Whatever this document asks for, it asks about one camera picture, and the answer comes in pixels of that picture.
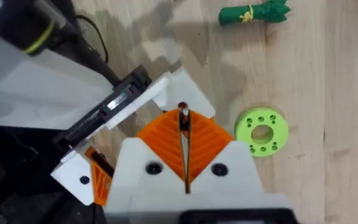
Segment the bare finger of the left gripper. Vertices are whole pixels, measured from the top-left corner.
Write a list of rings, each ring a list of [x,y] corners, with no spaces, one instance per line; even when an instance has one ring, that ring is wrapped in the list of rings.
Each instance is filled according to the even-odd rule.
[[[158,81],[162,82],[163,86],[157,88],[157,96],[153,97],[153,100],[161,110],[177,109],[180,103],[185,103],[188,109],[207,118],[216,114],[213,105],[185,68],[164,73]]]

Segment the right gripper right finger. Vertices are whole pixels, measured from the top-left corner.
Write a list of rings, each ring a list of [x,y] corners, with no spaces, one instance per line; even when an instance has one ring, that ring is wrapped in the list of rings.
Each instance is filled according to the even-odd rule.
[[[212,119],[190,111],[187,185],[190,194],[262,193],[248,144],[236,141]]]

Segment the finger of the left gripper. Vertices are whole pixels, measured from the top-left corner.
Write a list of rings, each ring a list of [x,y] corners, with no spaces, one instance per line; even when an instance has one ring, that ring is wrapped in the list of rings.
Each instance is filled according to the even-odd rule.
[[[84,205],[105,205],[114,168],[92,145],[70,150],[51,176]]]

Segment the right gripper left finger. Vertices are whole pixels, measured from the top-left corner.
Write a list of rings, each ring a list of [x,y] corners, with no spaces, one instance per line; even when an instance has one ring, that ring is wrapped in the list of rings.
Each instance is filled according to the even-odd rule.
[[[122,142],[103,212],[107,223],[178,223],[184,196],[180,110],[174,109]]]

